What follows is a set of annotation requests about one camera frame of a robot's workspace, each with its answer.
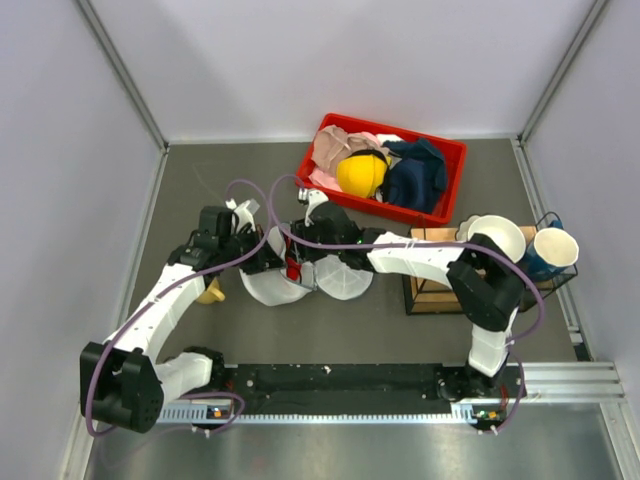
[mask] yellow object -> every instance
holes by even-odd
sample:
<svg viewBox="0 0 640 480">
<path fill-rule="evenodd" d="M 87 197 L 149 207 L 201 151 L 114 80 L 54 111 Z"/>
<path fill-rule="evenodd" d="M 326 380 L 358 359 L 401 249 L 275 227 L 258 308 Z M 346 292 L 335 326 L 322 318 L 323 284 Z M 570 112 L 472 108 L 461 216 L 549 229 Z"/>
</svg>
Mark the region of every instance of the yellow object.
<svg viewBox="0 0 640 480">
<path fill-rule="evenodd" d="M 217 278 L 214 278 L 207 289 L 202 292 L 198 298 L 196 298 L 196 302 L 203 305 L 211 305 L 215 302 L 222 302 L 224 299 L 224 293 L 220 290 L 220 282 Z"/>
<path fill-rule="evenodd" d="M 373 197 L 382 185 L 391 159 L 380 152 L 358 154 L 345 158 L 338 164 L 336 179 L 343 192 L 356 197 Z"/>
</svg>

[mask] red plastic container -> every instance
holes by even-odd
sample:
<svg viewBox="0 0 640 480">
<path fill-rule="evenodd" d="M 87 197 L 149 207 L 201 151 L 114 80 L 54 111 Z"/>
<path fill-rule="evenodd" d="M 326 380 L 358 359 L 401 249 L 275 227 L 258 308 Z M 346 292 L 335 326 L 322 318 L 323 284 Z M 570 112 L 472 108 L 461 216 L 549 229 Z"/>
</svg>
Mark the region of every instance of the red plastic container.
<svg viewBox="0 0 640 480">
<path fill-rule="evenodd" d="M 427 214 L 319 187 L 309 181 L 309 175 L 315 167 L 315 163 L 311 160 L 313 144 L 309 147 L 309 150 L 307 151 L 304 160 L 302 160 L 302 164 L 300 164 L 300 168 L 298 168 L 297 172 L 297 175 L 303 180 L 307 188 L 322 190 L 333 202 L 344 207 L 360 210 L 361 212 L 370 213 L 371 215 L 389 218 L 396 222 L 408 223 L 410 225 L 439 227 L 446 225 L 451 221 L 453 207 L 456 203 L 458 186 L 460 185 L 460 179 L 462 178 L 464 157 L 467 154 L 467 146 L 464 143 L 432 137 L 431 135 L 425 135 L 424 133 L 403 130 L 401 128 L 390 127 L 380 123 L 345 117 L 344 115 L 338 115 L 336 113 L 327 114 L 327 116 L 324 117 L 324 120 L 322 120 L 318 130 L 322 130 L 328 125 L 337 125 L 338 127 L 343 128 L 347 133 L 371 132 L 374 135 L 379 133 L 396 134 L 408 142 L 415 142 L 420 137 L 426 138 L 442 152 L 446 160 L 447 174 L 449 178 L 447 191 L 441 196 L 440 201 L 433 212 L 431 214 Z"/>
</svg>

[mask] dark blue garment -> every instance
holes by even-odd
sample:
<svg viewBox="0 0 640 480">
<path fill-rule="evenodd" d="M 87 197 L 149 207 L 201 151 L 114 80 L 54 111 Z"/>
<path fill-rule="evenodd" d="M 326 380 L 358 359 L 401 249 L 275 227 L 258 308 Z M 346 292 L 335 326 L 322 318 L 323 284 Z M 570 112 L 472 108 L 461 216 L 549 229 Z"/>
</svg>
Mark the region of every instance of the dark blue garment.
<svg viewBox="0 0 640 480">
<path fill-rule="evenodd" d="M 447 190 L 444 155 L 429 140 L 384 142 L 384 146 L 402 158 L 385 178 L 384 198 L 392 205 L 431 213 Z"/>
</svg>

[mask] pile of clothes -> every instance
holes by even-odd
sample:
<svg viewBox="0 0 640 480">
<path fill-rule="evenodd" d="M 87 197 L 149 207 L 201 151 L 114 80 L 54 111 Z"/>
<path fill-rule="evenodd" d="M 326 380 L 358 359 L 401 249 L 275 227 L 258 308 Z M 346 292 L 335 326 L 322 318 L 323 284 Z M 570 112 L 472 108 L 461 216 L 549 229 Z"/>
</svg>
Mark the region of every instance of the pile of clothes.
<svg viewBox="0 0 640 480">
<path fill-rule="evenodd" d="M 432 213 L 447 190 L 444 155 L 425 138 L 407 142 L 330 125 L 316 134 L 311 159 L 314 185 L 419 212 Z"/>
</svg>

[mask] blue mug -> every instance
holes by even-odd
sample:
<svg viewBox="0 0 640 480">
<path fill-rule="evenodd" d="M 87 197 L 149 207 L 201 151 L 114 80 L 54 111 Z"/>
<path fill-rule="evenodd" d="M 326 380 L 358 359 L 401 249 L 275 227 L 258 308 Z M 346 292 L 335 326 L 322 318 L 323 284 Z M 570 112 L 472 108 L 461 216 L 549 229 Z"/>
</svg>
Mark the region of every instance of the blue mug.
<svg viewBox="0 0 640 480">
<path fill-rule="evenodd" d="M 578 261 L 580 248 L 575 238 L 554 220 L 549 228 L 536 233 L 524 255 L 524 271 L 531 280 L 551 280 Z"/>
</svg>

